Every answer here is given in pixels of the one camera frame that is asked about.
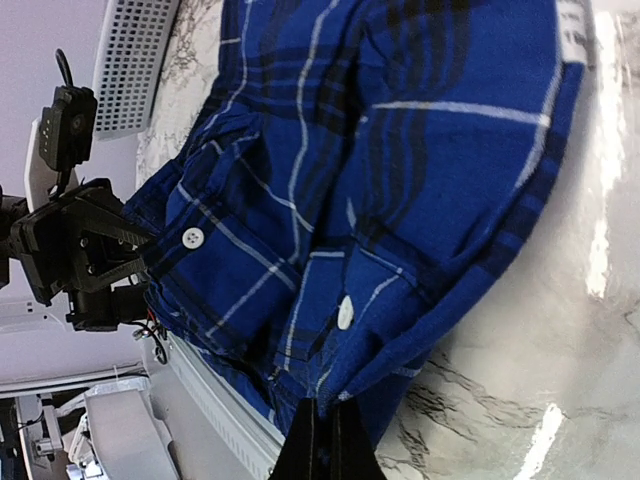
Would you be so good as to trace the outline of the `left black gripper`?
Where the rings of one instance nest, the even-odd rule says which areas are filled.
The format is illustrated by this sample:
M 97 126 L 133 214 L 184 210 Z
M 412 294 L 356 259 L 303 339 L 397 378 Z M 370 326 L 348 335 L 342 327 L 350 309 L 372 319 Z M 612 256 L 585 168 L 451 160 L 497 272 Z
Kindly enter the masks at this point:
M 35 300 L 45 306 L 60 292 L 97 292 L 145 270 L 125 262 L 125 244 L 153 238 L 123 216 L 123 204 L 106 178 L 89 181 L 15 219 L 9 256 L 17 259 Z

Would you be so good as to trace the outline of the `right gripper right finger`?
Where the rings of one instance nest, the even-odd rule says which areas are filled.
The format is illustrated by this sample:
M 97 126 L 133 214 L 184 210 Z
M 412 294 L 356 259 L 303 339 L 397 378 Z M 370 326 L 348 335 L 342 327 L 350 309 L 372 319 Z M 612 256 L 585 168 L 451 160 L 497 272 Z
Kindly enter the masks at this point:
M 330 479 L 385 480 L 355 399 L 332 412 Z

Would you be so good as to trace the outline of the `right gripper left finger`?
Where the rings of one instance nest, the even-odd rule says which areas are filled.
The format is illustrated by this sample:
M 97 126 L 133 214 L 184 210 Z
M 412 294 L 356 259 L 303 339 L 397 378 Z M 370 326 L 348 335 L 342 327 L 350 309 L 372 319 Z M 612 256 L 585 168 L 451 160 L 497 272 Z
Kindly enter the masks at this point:
M 269 480 L 313 480 L 319 478 L 320 419 L 317 402 L 302 399 Z

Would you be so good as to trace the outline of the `blue plaid long sleeve shirt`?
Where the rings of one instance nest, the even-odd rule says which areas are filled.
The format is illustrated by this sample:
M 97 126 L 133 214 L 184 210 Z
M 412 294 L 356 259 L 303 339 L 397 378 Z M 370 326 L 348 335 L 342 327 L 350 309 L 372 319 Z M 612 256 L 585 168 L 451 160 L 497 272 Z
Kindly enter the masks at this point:
M 587 62 L 580 1 L 228 1 L 179 154 L 130 198 L 147 302 L 287 433 L 372 442 L 515 259 Z

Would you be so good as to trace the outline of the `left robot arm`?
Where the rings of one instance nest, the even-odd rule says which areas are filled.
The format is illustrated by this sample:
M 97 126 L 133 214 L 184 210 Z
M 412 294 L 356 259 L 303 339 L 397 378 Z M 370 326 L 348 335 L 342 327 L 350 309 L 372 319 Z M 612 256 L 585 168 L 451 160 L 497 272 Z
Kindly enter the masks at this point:
M 106 178 L 81 181 L 52 198 L 57 174 L 40 157 L 34 120 L 25 194 L 1 196 L 1 286 L 17 264 L 29 291 L 1 302 L 1 395 L 62 389 L 141 368 L 133 324 L 144 319 L 144 287 L 132 284 L 145 240 L 122 217 Z

